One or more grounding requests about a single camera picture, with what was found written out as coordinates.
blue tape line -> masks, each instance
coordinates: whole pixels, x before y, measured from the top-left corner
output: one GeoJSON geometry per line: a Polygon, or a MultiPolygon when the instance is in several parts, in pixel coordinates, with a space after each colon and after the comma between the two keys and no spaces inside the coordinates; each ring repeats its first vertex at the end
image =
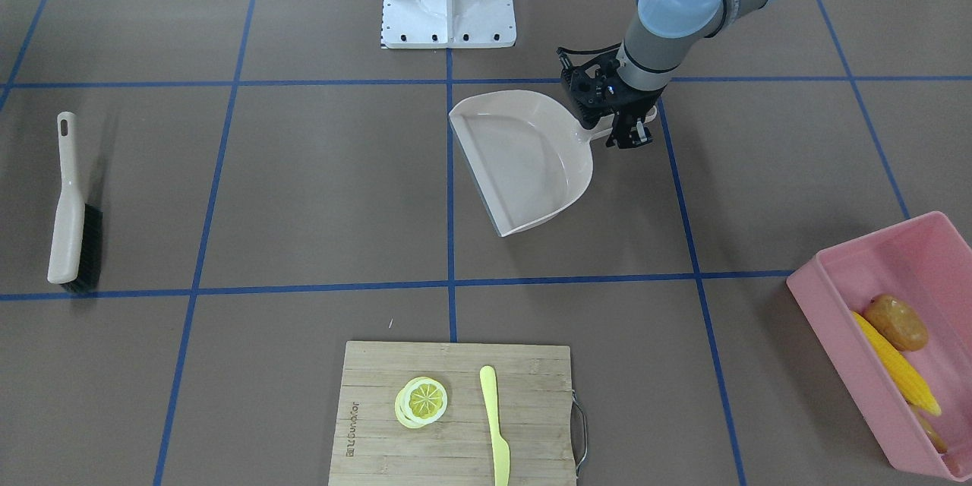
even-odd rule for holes
{"type": "Polygon", "coordinates": [[[642,275],[594,275],[566,277],[518,277],[506,279],[456,279],[456,286],[573,285],[583,282],[648,282],[695,279],[693,273],[659,273],[642,275]]]}
{"type": "Polygon", "coordinates": [[[687,82],[732,82],[732,81],[847,81],[848,77],[673,77],[671,81],[687,82]]]}
{"type": "Polygon", "coordinates": [[[732,407],[729,404],[729,390],[726,389],[725,377],[722,375],[722,361],[719,359],[718,344],[715,341],[715,328],[712,327],[712,317],[708,312],[708,299],[705,296],[705,286],[702,285],[702,271],[699,267],[699,258],[695,249],[695,238],[692,236],[692,226],[688,219],[688,208],[685,206],[685,194],[681,186],[681,177],[678,175],[678,163],[674,158],[674,145],[671,143],[671,132],[667,125],[665,104],[658,101],[658,117],[661,119],[662,131],[665,134],[665,147],[669,154],[669,164],[671,167],[671,179],[674,182],[674,190],[678,198],[678,210],[681,213],[681,223],[685,230],[685,241],[688,244],[688,255],[692,261],[692,272],[695,278],[695,287],[699,293],[699,304],[702,307],[702,320],[705,321],[705,334],[708,337],[708,351],[712,355],[712,368],[715,371],[715,379],[718,382],[719,397],[722,400],[722,413],[726,420],[726,430],[729,433],[729,444],[732,447],[733,459],[736,462],[736,475],[739,477],[740,486],[746,486],[746,471],[743,468],[743,455],[740,452],[739,440],[736,438],[736,426],[733,422],[732,407]]]}
{"type": "Polygon", "coordinates": [[[86,295],[70,292],[27,292],[21,295],[0,295],[0,302],[28,302],[38,300],[91,300],[95,298],[159,298],[163,296],[189,296],[190,289],[157,290],[100,290],[86,295]]]}
{"type": "Polygon", "coordinates": [[[794,270],[763,270],[763,271],[724,271],[724,272],[702,272],[699,277],[702,279],[752,279],[766,277],[789,277],[794,270]]]}
{"type": "Polygon", "coordinates": [[[278,295],[288,292],[357,292],[357,290],[441,289],[447,281],[337,282],[330,285],[213,286],[197,295],[278,295]]]}
{"type": "Polygon", "coordinates": [[[216,155],[216,168],[213,172],[213,182],[210,186],[209,203],[206,208],[206,219],[202,226],[202,235],[199,238],[199,253],[195,262],[195,272],[192,275],[192,293],[188,299],[188,306],[185,309],[185,323],[183,324],[183,334],[179,343],[179,357],[176,359],[176,369],[172,378],[172,390],[169,394],[169,406],[166,410],[166,424],[163,426],[163,438],[159,444],[159,459],[156,462],[156,475],[153,479],[153,486],[161,486],[163,473],[166,471],[166,457],[168,455],[169,440],[172,434],[172,423],[175,419],[176,404],[179,400],[179,388],[181,386],[181,375],[185,365],[185,353],[188,350],[188,340],[192,331],[192,317],[195,314],[195,302],[199,289],[199,281],[202,278],[202,269],[206,259],[206,247],[209,243],[209,230],[213,222],[213,212],[216,209],[216,195],[219,192],[219,178],[222,174],[222,161],[226,158],[226,143],[229,140],[229,129],[232,125],[233,109],[236,104],[236,92],[239,89],[240,74],[243,72],[243,61],[246,56],[247,39],[250,36],[250,25],[253,22],[253,11],[257,0],[250,0],[247,5],[246,18],[243,23],[243,34],[240,37],[239,53],[236,58],[236,68],[233,71],[233,85],[229,91],[229,101],[226,103],[226,119],[222,123],[222,136],[219,138],[219,153],[216,155]]]}
{"type": "Polygon", "coordinates": [[[903,77],[854,77],[857,81],[972,81],[972,75],[903,75],[903,77]]]}
{"type": "Polygon", "coordinates": [[[185,366],[185,351],[188,350],[188,334],[192,330],[192,317],[195,315],[196,298],[197,296],[190,295],[188,297],[188,305],[185,306],[183,334],[179,340],[179,357],[176,358],[172,389],[169,392],[169,404],[166,407],[166,423],[163,425],[163,439],[159,442],[159,461],[156,462],[156,475],[153,477],[153,486],[161,486],[163,483],[163,473],[166,470],[166,457],[169,452],[169,440],[172,437],[172,423],[176,415],[176,403],[179,399],[179,388],[181,386],[181,373],[185,366]]]}
{"type": "Polygon", "coordinates": [[[474,77],[452,79],[454,85],[514,85],[514,84],[559,84],[558,77],[474,77]]]}
{"type": "Polygon", "coordinates": [[[830,21],[830,16],[827,15],[827,9],[823,6],[823,0],[816,0],[816,6],[820,9],[820,14],[823,16],[823,22],[827,25],[827,30],[830,32],[830,37],[833,40],[834,47],[837,48],[837,54],[841,58],[841,63],[844,65],[844,71],[847,73],[847,79],[850,81],[850,88],[854,91],[854,98],[857,98],[857,105],[860,107],[861,115],[864,116],[864,122],[867,124],[867,130],[871,133],[871,140],[874,141],[874,147],[878,150],[878,157],[881,158],[881,164],[885,168],[885,174],[888,176],[888,181],[892,184],[892,190],[895,192],[895,198],[898,200],[898,206],[901,208],[901,213],[905,219],[910,219],[910,213],[908,212],[908,206],[905,203],[904,196],[901,194],[901,188],[898,187],[897,179],[895,179],[895,173],[892,172],[892,165],[888,161],[888,157],[885,155],[885,148],[881,146],[881,140],[878,138],[878,131],[874,127],[874,123],[871,122],[871,115],[867,112],[867,106],[864,105],[864,98],[860,94],[860,89],[857,88],[857,82],[854,78],[854,73],[851,73],[851,65],[847,63],[847,56],[844,56],[844,48],[841,47],[841,42],[837,38],[837,32],[834,30],[834,25],[830,21]]]}
{"type": "Polygon", "coordinates": [[[199,289],[147,289],[147,290],[105,290],[88,295],[72,295],[70,292],[24,292],[0,295],[0,302],[72,300],[94,298],[153,298],[163,296],[212,296],[212,295],[278,295],[290,292],[357,292],[358,290],[397,290],[397,289],[445,289],[448,286],[516,286],[516,285],[566,285],[583,282],[657,282],[687,281],[702,279],[750,279],[788,277],[793,270],[757,270],[655,273],[632,275],[594,275],[563,277],[521,277],[492,279],[430,279],[430,281],[389,281],[389,282],[336,282],[320,285],[273,285],[273,286],[211,286],[199,289]]]}
{"type": "Polygon", "coordinates": [[[729,389],[726,388],[725,375],[722,373],[722,359],[719,358],[718,344],[715,343],[715,328],[712,327],[712,316],[708,312],[708,299],[705,296],[705,286],[702,277],[697,276],[695,287],[699,292],[702,303],[702,320],[705,321],[705,334],[708,337],[708,350],[712,354],[712,366],[715,368],[715,379],[719,385],[719,397],[722,400],[722,413],[725,414],[726,430],[729,431],[729,444],[732,446],[733,459],[736,461],[736,475],[739,476],[740,486],[746,486],[746,471],[743,469],[743,453],[740,450],[739,438],[736,435],[736,424],[732,417],[732,406],[729,404],[729,389]]]}
{"type": "Polygon", "coordinates": [[[681,227],[685,232],[685,241],[688,244],[688,257],[692,262],[692,272],[699,275],[699,258],[695,252],[695,238],[692,236],[692,226],[688,220],[688,208],[685,206],[685,194],[681,188],[681,177],[678,175],[678,163],[674,159],[674,146],[671,144],[671,133],[667,126],[667,116],[665,113],[665,103],[662,99],[658,100],[658,117],[661,120],[662,131],[665,134],[665,147],[669,154],[669,166],[671,167],[671,179],[674,182],[674,190],[678,198],[678,210],[681,213],[681,227]]]}
{"type": "Polygon", "coordinates": [[[44,12],[44,7],[47,4],[48,0],[41,0],[37,5],[37,11],[34,12],[34,19],[30,20],[30,26],[27,27],[27,35],[24,36],[24,42],[21,43],[21,50],[17,53],[17,59],[14,60],[14,67],[11,68],[10,75],[7,77],[7,84],[4,85],[3,94],[0,95],[0,112],[2,112],[3,106],[7,104],[7,98],[10,97],[10,91],[13,89],[13,84],[17,80],[17,73],[21,71],[24,56],[27,56],[27,48],[30,47],[30,41],[34,38],[34,32],[37,30],[37,23],[41,20],[41,14],[44,12]]]}
{"type": "Polygon", "coordinates": [[[449,279],[449,341],[456,343],[459,341],[458,320],[456,319],[456,223],[455,223],[455,178],[454,178],[454,153],[452,145],[452,123],[449,121],[448,113],[452,112],[452,49],[445,50],[445,177],[447,177],[447,192],[445,193],[445,203],[447,203],[447,270],[449,279]]]}
{"type": "Polygon", "coordinates": [[[249,79],[240,80],[243,87],[315,86],[315,85],[442,85],[444,79],[249,79]]]}
{"type": "Polygon", "coordinates": [[[72,88],[117,88],[117,87],[229,87],[229,80],[201,81],[53,81],[34,84],[14,84],[14,89],[72,89],[72,88]]]}

cutting board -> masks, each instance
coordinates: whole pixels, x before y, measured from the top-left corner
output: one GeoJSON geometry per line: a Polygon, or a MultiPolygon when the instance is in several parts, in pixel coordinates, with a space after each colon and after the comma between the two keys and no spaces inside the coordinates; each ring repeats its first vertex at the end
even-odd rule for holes
{"type": "Polygon", "coordinates": [[[479,368],[496,368],[510,485],[576,486],[570,447],[570,348],[348,342],[330,458],[330,486],[493,486],[479,368]],[[445,414],[419,430],[395,418],[416,376],[447,389],[445,414]]]}

plastic knife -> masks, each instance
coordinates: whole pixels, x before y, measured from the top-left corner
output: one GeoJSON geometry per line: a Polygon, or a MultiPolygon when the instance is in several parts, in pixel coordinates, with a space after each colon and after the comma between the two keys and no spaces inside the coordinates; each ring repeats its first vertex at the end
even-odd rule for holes
{"type": "Polygon", "coordinates": [[[500,402],[496,389],[496,369],[486,365],[479,369],[479,386],[483,389],[486,402],[486,417],[489,419],[489,435],[493,442],[493,476],[496,486],[510,483],[510,445],[500,435],[500,402]]]}

metal handle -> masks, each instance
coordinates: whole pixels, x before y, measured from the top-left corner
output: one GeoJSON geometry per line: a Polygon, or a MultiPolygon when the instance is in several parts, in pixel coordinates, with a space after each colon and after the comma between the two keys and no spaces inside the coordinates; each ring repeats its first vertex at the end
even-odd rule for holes
{"type": "Polygon", "coordinates": [[[580,427],[584,437],[584,452],[580,455],[580,460],[577,461],[576,455],[574,455],[574,462],[576,463],[574,475],[580,478],[580,468],[584,466],[584,462],[587,462],[587,414],[584,412],[584,407],[580,405],[580,400],[577,399],[577,390],[570,390],[570,392],[573,394],[573,409],[577,409],[577,413],[580,414],[580,427]]]}

white dustpan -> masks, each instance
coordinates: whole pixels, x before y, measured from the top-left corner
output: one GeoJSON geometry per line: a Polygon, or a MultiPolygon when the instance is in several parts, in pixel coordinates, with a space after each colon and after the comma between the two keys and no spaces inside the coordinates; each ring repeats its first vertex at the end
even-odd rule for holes
{"type": "Polygon", "coordinates": [[[469,97],[449,119],[500,237],[577,201],[594,172],[590,141],[611,133],[610,116],[586,130],[559,102],[521,90],[469,97]]]}

